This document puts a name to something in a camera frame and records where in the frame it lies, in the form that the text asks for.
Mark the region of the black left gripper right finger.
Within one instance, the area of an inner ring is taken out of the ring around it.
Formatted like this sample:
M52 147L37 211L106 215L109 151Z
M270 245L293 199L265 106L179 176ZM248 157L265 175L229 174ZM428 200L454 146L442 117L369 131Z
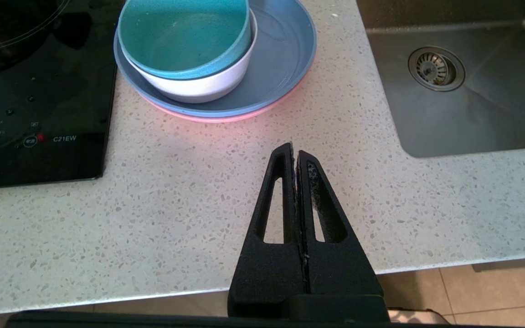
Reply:
M388 319L384 293L319 161L297 164L304 294L298 319Z

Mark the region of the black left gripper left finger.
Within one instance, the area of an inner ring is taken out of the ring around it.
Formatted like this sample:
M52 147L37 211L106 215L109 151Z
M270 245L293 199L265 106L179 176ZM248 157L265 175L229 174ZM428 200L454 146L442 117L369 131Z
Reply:
M283 181L283 242L271 244L264 241L264 236L278 179ZM269 157L228 292L228 315L280 318L283 303L305 291L301 246L293 145L285 143L275 148Z

